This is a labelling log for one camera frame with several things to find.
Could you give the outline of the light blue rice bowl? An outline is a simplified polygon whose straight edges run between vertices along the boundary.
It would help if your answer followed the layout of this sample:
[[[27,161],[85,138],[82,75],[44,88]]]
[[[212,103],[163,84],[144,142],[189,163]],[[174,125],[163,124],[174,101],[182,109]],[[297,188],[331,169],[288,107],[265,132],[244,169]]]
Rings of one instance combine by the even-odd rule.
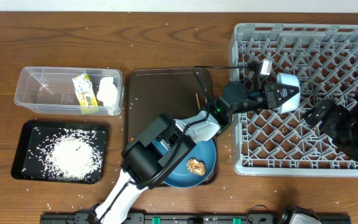
[[[277,84],[280,84],[280,100],[283,104],[278,108],[278,113],[283,114],[298,109],[300,104],[300,81],[295,75],[279,73]]]

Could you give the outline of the wooden chopstick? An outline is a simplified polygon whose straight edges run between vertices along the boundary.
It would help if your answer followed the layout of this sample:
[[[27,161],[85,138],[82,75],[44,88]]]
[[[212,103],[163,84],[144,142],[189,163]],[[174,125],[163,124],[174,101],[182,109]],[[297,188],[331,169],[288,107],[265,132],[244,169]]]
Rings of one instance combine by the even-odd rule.
[[[201,106],[200,106],[200,100],[199,100],[198,94],[195,93],[195,96],[196,96],[196,102],[197,102],[198,109],[200,110]]]

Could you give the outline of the blue plate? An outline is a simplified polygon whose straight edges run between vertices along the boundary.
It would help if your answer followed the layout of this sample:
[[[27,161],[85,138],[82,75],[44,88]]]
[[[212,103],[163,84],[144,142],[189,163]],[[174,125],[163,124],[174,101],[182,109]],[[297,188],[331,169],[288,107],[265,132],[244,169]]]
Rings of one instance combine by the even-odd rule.
[[[206,167],[204,175],[197,175],[190,172],[186,166],[189,159],[196,159]],[[163,181],[171,187],[190,188],[202,184],[214,171],[217,153],[214,141],[200,141],[190,153],[177,165],[170,175]]]

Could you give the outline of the brown food scrap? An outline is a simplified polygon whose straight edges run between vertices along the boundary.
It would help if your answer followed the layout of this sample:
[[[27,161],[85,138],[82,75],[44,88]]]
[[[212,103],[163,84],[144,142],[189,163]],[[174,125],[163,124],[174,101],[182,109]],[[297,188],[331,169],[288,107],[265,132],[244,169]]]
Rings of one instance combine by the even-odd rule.
[[[203,176],[206,173],[205,163],[203,161],[198,161],[195,158],[188,159],[186,162],[186,168],[189,172],[199,176]]]

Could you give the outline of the white napkin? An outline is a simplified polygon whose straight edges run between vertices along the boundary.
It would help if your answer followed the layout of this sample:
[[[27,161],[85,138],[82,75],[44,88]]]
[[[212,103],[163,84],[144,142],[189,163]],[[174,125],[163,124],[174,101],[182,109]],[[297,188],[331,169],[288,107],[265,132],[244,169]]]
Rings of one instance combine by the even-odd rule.
[[[114,106],[117,102],[118,91],[113,77],[104,77],[100,80],[99,91],[96,94],[98,101],[104,106]]]

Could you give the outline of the green yellow snack wrapper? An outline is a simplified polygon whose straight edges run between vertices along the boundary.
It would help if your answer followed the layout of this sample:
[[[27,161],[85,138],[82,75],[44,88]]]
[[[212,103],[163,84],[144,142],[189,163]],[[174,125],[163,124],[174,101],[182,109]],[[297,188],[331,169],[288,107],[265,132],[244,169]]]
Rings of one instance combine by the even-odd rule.
[[[81,107],[81,114],[98,112],[98,102],[93,91],[93,84],[88,74],[83,73],[72,78],[75,94]]]

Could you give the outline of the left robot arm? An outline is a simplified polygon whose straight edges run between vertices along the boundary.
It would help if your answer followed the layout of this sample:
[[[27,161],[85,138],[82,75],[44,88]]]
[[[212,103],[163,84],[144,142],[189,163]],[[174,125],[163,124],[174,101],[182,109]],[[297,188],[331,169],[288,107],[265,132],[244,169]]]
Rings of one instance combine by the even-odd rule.
[[[90,223],[122,223],[140,194],[163,182],[198,142],[219,136],[236,113],[271,110],[291,102],[300,104],[298,80],[280,80],[248,90],[241,82],[229,82],[223,94],[204,110],[187,119],[161,114],[122,151],[119,179],[107,199],[89,213]]]

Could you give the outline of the grey dishwasher rack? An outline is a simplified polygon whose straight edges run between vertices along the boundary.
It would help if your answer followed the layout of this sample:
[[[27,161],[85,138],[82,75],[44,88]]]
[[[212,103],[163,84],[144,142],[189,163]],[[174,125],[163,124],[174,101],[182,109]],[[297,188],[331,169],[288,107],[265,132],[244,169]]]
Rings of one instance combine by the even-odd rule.
[[[236,114],[232,119],[234,170],[239,175],[358,177],[350,160],[317,128],[305,111],[325,98],[351,109],[358,92],[358,25],[237,24],[229,43],[230,78],[251,86],[250,62],[273,62],[268,80],[279,73],[300,81],[300,106],[279,114]]]

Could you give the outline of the brown serving tray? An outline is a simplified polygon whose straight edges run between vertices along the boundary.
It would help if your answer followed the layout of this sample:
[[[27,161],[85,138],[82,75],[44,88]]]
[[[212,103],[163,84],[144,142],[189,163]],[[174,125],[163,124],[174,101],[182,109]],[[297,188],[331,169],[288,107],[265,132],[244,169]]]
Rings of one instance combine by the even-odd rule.
[[[166,68],[134,70],[125,80],[124,93],[124,145],[131,137],[138,136],[160,114],[169,118],[184,119],[198,114],[200,106],[205,105],[204,92],[213,97],[211,75],[206,70],[197,70],[198,78],[192,68]],[[218,174],[215,164],[210,177],[199,185],[211,184]]]

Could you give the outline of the pile of white rice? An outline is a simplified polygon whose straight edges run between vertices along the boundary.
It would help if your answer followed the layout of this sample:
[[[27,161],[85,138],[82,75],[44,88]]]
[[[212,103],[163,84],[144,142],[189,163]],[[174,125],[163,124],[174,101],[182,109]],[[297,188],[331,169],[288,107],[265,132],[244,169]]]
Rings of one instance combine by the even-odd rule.
[[[24,179],[94,184],[101,178],[105,130],[36,127],[19,168]]]

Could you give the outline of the clear plastic bin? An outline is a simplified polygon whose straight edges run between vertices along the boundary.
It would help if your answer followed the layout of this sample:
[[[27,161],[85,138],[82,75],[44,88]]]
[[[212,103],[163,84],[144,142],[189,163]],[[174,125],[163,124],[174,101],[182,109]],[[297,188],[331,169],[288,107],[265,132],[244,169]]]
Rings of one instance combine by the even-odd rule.
[[[114,106],[104,106],[98,101],[98,112],[81,114],[72,78],[88,74],[96,96],[100,80],[113,77],[118,96]],[[17,83],[14,103],[40,114],[67,114],[90,116],[118,116],[122,112],[124,94],[123,76],[120,70],[109,68],[73,67],[25,67]]]

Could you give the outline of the black plastic tray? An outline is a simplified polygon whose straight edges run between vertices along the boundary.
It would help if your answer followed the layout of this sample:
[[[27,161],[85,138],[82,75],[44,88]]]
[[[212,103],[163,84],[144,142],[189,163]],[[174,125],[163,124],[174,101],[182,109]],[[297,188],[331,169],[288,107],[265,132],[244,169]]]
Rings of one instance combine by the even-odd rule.
[[[24,163],[24,156],[25,156],[24,147],[27,146],[29,143],[31,130],[36,127],[68,128],[68,129],[73,128],[73,129],[85,129],[85,130],[97,130],[97,131],[105,130],[107,131],[109,137],[109,127],[103,124],[63,123],[63,122],[56,122],[56,121],[36,121],[36,120],[28,121],[22,127],[21,135],[17,145],[16,154],[12,164],[11,175],[15,179],[31,180],[31,179],[24,179],[20,175],[19,168]]]

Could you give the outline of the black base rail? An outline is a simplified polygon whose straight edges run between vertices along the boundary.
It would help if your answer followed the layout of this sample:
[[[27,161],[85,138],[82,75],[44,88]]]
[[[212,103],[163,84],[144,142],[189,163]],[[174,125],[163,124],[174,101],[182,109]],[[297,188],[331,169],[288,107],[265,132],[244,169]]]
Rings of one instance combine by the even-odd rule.
[[[41,215],[40,224],[74,224],[89,223],[86,213],[76,215]],[[251,215],[144,215],[142,213],[130,213],[123,224],[273,224],[278,223],[278,217],[273,214]]]

